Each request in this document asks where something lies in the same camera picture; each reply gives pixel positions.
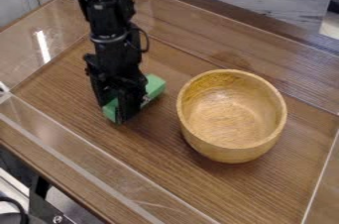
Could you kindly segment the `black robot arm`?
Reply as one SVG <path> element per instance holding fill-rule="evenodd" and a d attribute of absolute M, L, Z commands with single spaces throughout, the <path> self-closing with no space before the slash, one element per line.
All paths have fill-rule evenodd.
<path fill-rule="evenodd" d="M 100 108 L 121 124 L 140 111 L 147 77 L 140 70 L 143 31 L 132 23 L 133 0 L 76 0 L 89 25 L 95 52 L 84 55 L 85 74 Z"/>

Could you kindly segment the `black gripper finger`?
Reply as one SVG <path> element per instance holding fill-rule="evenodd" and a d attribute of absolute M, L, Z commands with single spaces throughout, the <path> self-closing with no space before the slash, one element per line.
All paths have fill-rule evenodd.
<path fill-rule="evenodd" d="M 115 93 L 109 84 L 109 77 L 104 72 L 97 71 L 93 67 L 85 69 L 89 77 L 91 87 L 99 106 L 104 106 L 115 97 Z"/>
<path fill-rule="evenodd" d="M 117 107 L 115 117 L 119 124 L 123 124 L 139 113 L 141 104 L 144 103 L 144 97 L 144 90 L 120 89 L 117 91 Z"/>

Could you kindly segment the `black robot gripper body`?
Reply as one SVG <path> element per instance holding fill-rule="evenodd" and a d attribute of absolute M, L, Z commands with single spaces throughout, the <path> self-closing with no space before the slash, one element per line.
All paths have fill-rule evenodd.
<path fill-rule="evenodd" d="M 109 77 L 113 93 L 120 89 L 144 90 L 147 79 L 140 71 L 141 55 L 148 48 L 141 47 L 137 31 L 123 31 L 112 35 L 89 34 L 95 53 L 84 55 L 85 68 L 93 67 Z"/>

